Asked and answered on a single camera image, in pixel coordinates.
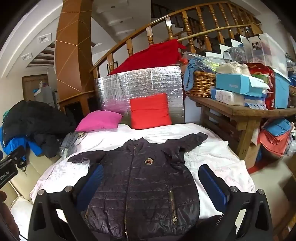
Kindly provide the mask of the person's left hand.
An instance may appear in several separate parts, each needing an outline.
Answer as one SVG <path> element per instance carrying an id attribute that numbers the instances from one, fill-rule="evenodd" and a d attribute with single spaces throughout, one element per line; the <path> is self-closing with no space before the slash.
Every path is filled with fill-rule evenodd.
<path id="1" fill-rule="evenodd" d="M 8 206 L 4 203 L 4 201 L 7 199 L 7 195 L 0 191 L 1 194 L 1 214 L 4 218 L 4 221 L 6 222 L 6 224 L 8 225 L 8 228 L 10 229 L 11 233 L 13 234 L 13 236 L 17 239 L 19 239 L 20 236 L 20 231 L 19 228 L 15 222 L 15 219 L 10 211 L 10 209 L 8 208 Z"/>

